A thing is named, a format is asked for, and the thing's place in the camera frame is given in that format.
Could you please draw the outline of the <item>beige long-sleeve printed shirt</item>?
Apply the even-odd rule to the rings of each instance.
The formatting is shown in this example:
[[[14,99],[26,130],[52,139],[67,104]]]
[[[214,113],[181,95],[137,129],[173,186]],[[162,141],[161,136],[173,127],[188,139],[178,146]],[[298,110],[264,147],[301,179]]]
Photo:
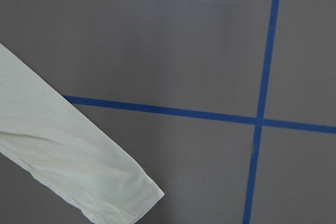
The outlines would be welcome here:
[[[1,153],[93,223],[135,223],[164,196],[126,151],[4,46]]]

